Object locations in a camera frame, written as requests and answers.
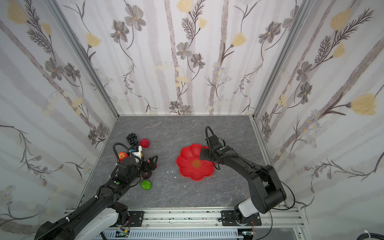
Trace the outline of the red apple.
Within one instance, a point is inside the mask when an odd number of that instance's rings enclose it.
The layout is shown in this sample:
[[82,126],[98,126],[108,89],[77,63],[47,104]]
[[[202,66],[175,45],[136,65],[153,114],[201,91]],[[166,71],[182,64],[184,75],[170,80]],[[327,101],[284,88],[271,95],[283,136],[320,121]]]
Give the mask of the red apple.
[[123,159],[127,158],[129,155],[125,152],[120,152],[118,153],[118,158],[119,158],[119,161],[122,162]]

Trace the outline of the red flower-shaped plate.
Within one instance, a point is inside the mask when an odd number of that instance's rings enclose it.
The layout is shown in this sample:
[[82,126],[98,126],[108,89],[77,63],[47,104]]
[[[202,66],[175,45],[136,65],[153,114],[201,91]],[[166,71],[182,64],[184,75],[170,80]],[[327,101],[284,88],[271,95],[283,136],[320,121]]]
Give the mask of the red flower-shaped plate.
[[213,163],[200,159],[201,151],[205,149],[208,149],[208,147],[192,144],[181,150],[180,155],[177,157],[177,166],[184,178],[190,178],[198,182],[214,174],[215,167]]

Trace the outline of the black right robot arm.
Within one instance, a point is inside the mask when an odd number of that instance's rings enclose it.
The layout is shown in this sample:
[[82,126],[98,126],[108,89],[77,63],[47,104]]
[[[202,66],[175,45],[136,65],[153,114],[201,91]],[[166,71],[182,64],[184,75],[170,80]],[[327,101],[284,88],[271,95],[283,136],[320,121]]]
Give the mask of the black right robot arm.
[[234,207],[235,219],[243,222],[257,214],[276,210],[287,199],[285,188],[271,165],[261,166],[241,156],[225,140],[216,136],[210,126],[205,128],[208,147],[202,149],[200,160],[209,161],[216,170],[227,166],[240,174],[248,183],[250,197]]

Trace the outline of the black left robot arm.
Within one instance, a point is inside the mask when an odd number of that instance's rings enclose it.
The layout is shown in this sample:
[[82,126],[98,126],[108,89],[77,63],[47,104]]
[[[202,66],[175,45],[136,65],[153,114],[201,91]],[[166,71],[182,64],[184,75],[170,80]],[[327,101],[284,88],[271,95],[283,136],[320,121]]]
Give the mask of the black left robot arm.
[[96,220],[102,211],[111,209],[117,219],[107,226],[118,224],[127,226],[132,221],[128,207],[118,200],[132,187],[132,182],[140,178],[142,173],[148,173],[157,168],[158,156],[148,160],[137,157],[126,157],[115,164],[110,178],[99,186],[93,198],[76,208],[67,216],[56,222],[42,224],[34,237],[35,240],[74,240],[91,221]]

